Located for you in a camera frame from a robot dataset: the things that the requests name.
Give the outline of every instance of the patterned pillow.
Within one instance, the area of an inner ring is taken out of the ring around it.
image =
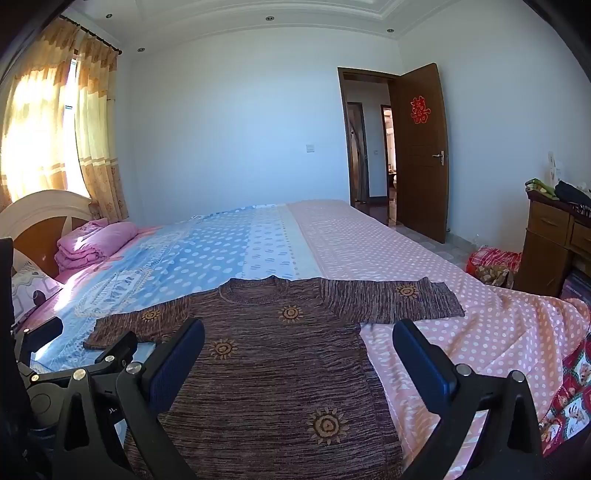
[[[62,288],[64,285],[45,275],[34,263],[26,262],[12,277],[14,323],[24,322]]]

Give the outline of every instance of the pink polka dot bed sheet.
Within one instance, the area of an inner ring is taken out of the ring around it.
[[[444,281],[466,310],[465,317],[424,320],[416,325],[455,363],[505,377],[526,376],[542,420],[563,383],[563,360],[589,330],[589,309],[562,301],[490,287],[418,243],[341,201],[289,205],[323,276],[337,280]],[[392,344],[391,325],[366,324],[361,336],[388,399],[392,420],[409,465],[439,417],[427,411]],[[463,472],[482,430],[479,413],[447,479]]]

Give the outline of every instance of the metal screw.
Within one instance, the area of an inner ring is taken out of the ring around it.
[[[517,383],[523,383],[525,381],[525,375],[521,373],[519,370],[514,370],[511,376],[513,377],[513,380],[515,380]]]
[[[142,370],[142,364],[139,362],[131,362],[127,367],[125,367],[125,371],[129,374],[135,375]]]
[[[472,373],[472,369],[466,364],[459,364],[456,367],[456,371],[463,377],[468,377]]]
[[[82,380],[85,376],[86,370],[84,370],[83,368],[79,368],[74,372],[74,375],[72,375],[72,377],[74,377],[74,380]]]

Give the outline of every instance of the neckline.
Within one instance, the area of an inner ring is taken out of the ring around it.
[[[252,297],[248,295],[248,288],[256,286],[274,286],[272,292]],[[243,288],[246,291],[237,291],[239,288]],[[272,275],[262,280],[243,280],[241,278],[231,278],[226,283],[220,285],[217,291],[221,298],[231,303],[239,305],[263,305],[270,303],[273,300],[284,297],[289,289],[288,281],[283,278],[278,278]]]

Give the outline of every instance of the wooden headboard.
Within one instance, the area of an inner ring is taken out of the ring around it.
[[[0,238],[14,242],[14,270],[31,260],[51,278],[59,273],[54,255],[57,241],[91,220],[90,199],[65,190],[43,190],[12,203],[0,212]]]

